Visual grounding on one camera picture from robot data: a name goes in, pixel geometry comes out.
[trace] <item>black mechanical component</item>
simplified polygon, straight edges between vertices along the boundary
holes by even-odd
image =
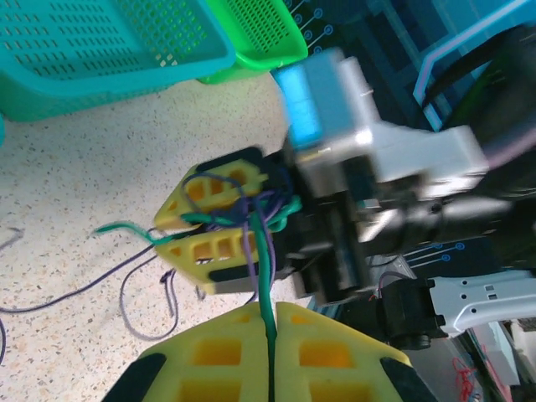
[[[399,254],[416,245],[486,236],[504,265],[526,267],[536,265],[536,255],[530,250],[535,221],[536,198],[507,201],[461,194],[397,209],[364,247],[367,255]]]
[[[381,298],[357,300],[341,307],[338,321],[398,349],[430,347],[432,338],[445,338],[445,319],[436,315],[430,296],[434,282],[403,279],[381,289]]]
[[[298,297],[314,295],[317,303],[350,300],[374,285],[358,241],[353,206],[345,193],[323,199],[315,214],[306,210],[289,217],[285,230],[287,265],[294,272]]]
[[[445,127],[469,125],[492,171],[475,193],[503,199],[536,192],[536,27],[520,26],[452,112]]]

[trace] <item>green plastic basket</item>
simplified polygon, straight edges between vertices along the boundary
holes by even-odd
[[[207,0],[236,50],[230,69],[205,84],[261,75],[307,57],[307,44],[283,0]]]
[[[204,0],[0,0],[0,112],[36,121],[229,68]]]

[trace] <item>black wire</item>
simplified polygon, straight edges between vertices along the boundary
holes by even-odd
[[[505,38],[518,28],[519,25],[493,35],[486,42],[477,46],[472,51],[449,65],[441,76],[434,81],[431,87],[426,90],[425,98],[421,103],[421,108],[424,109],[427,107],[434,98],[449,86],[453,85],[458,80],[461,80],[474,69],[477,69],[493,59],[497,54],[497,51],[501,48],[501,45],[504,43]]]
[[[370,257],[370,262],[368,263],[368,266],[370,268],[378,268],[380,266],[387,266],[389,264],[392,264],[392,263],[394,263],[396,261],[397,258],[399,258],[399,256],[395,255],[391,260],[386,261],[386,262],[382,262],[380,264],[373,264],[374,258],[376,258],[376,255]]]
[[[197,296],[199,302],[202,302],[204,299],[207,298],[207,292],[201,290],[201,288],[199,286],[196,286],[195,287],[195,296]]]

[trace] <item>purple wire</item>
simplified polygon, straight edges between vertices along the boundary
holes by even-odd
[[[250,275],[251,285],[253,286],[253,295],[246,302],[246,304],[256,300],[259,294],[259,278],[255,271],[255,264],[253,263],[253,259],[251,257],[251,247],[250,247],[250,242],[248,239],[248,231],[250,228],[248,224],[248,214],[249,214],[248,207],[251,201],[255,209],[257,210],[259,214],[260,222],[262,223],[262,229],[263,229],[266,242],[268,244],[268,250],[270,253],[270,262],[271,262],[270,286],[272,287],[275,277],[276,277],[276,250],[274,247],[273,238],[271,236],[270,231],[268,230],[267,221],[272,219],[277,214],[277,212],[281,209],[281,207],[285,203],[286,199],[290,199],[291,191],[292,191],[291,181],[286,171],[283,172],[283,175],[285,176],[285,179],[286,179],[287,192],[288,192],[288,194],[285,197],[283,197],[283,194],[281,194],[281,191],[276,191],[276,190],[266,190],[265,192],[257,195],[256,197],[247,197],[241,187],[241,184],[238,183],[233,178],[226,178],[226,177],[219,176],[217,174],[213,174],[209,172],[195,173],[192,176],[189,176],[183,182],[184,196],[188,200],[188,203],[192,206],[193,210],[195,210],[196,212],[202,212],[202,211],[199,208],[199,206],[190,198],[190,196],[188,195],[188,192],[186,191],[186,185],[191,180],[195,178],[201,178],[201,177],[213,178],[216,180],[220,180],[222,182],[231,183],[233,184],[233,186],[237,188],[239,195],[240,195],[240,204],[237,203],[233,205],[230,211],[225,211],[225,213],[222,213],[223,211],[213,211],[213,213],[210,214],[213,217],[214,221],[216,217],[220,216],[220,217],[225,217],[229,220],[232,220],[236,222],[236,224],[233,224],[230,226],[227,226],[227,225],[221,226],[219,224],[212,223],[207,226],[207,230],[213,231],[213,230],[228,229],[228,228],[241,228],[242,229],[242,247],[244,248],[248,273]],[[266,212],[264,212],[262,211],[262,208],[260,207],[260,201],[268,197],[270,197],[270,199],[265,207]]]
[[[5,243],[2,243],[0,245],[0,251],[7,249],[8,247],[14,245],[19,240],[21,240],[24,237],[24,229],[17,229],[17,228],[8,228],[13,232],[13,236],[11,236],[11,239],[6,241]]]
[[[177,328],[178,325],[178,303],[177,303],[177,294],[175,293],[175,288],[173,286],[173,279],[175,278],[175,270],[167,271],[162,278],[160,278],[160,283],[162,283],[165,286],[166,291],[166,300],[167,300],[167,306],[169,308],[170,314],[173,317],[173,324],[172,326],[162,335],[157,335],[154,337],[145,335],[141,332],[138,332],[132,325],[130,320],[128,319],[128,316],[126,314],[126,308],[125,308],[125,286],[126,282],[128,281],[128,278],[130,278],[135,272],[140,270],[147,262],[154,260],[157,258],[156,255],[151,257],[149,260],[145,261],[144,263],[138,265],[136,268],[131,270],[128,274],[126,274],[125,279],[123,280],[123,283],[121,283],[121,289],[119,291],[119,308],[121,309],[121,316],[123,317],[123,322],[125,323],[126,329],[128,331],[136,336],[137,338],[140,338],[141,340],[148,341],[148,342],[154,342],[154,341],[160,341],[170,335],[173,331],[175,331],[175,328]]]
[[[255,209],[259,214],[260,223],[262,224],[262,231],[264,232],[266,243],[268,244],[268,251],[270,253],[270,289],[274,284],[276,278],[276,248],[274,247],[274,240],[271,237],[271,233],[268,230],[268,225],[266,224],[267,220],[260,208],[259,201],[257,199],[253,200]]]
[[[145,249],[143,249],[139,253],[137,253],[137,254],[133,255],[132,257],[124,260],[119,265],[116,265],[111,270],[109,270],[106,273],[104,273],[103,275],[99,276],[97,279],[95,279],[94,281],[92,281],[88,285],[86,285],[84,287],[81,287],[80,289],[77,289],[75,291],[70,291],[69,293],[66,293],[63,296],[58,297],[57,299],[55,299],[53,301],[49,301],[49,302],[46,302],[46,303],[43,303],[43,304],[39,304],[37,306],[25,307],[25,308],[5,308],[5,307],[0,307],[0,312],[5,313],[5,314],[22,314],[22,313],[25,313],[25,312],[37,312],[39,310],[43,310],[44,308],[51,307],[51,306],[53,306],[55,304],[58,304],[59,302],[61,302],[63,300],[66,300],[66,299],[69,299],[71,297],[77,296],[80,293],[83,293],[84,291],[89,290],[93,286],[98,285],[99,283],[101,283],[107,277],[109,277],[109,276],[115,274],[116,272],[118,272],[125,265],[128,265],[131,262],[133,262],[134,260],[137,260],[138,258],[140,258],[142,255],[145,255],[153,247],[154,247],[154,245],[149,245],[148,247],[146,247]],[[141,266],[144,266],[145,264],[148,264],[151,260],[152,259],[149,259],[149,260],[145,261],[144,263],[141,264]],[[3,322],[2,322],[1,319],[0,319],[0,335],[2,337],[2,349],[0,349],[0,364],[2,364],[3,359],[4,359],[5,355],[6,355],[6,343],[8,341],[8,335],[6,333],[6,328],[4,327]]]
[[[536,114],[532,114],[507,135],[483,148],[491,170],[511,162],[536,147],[536,130],[533,128],[535,121]]]

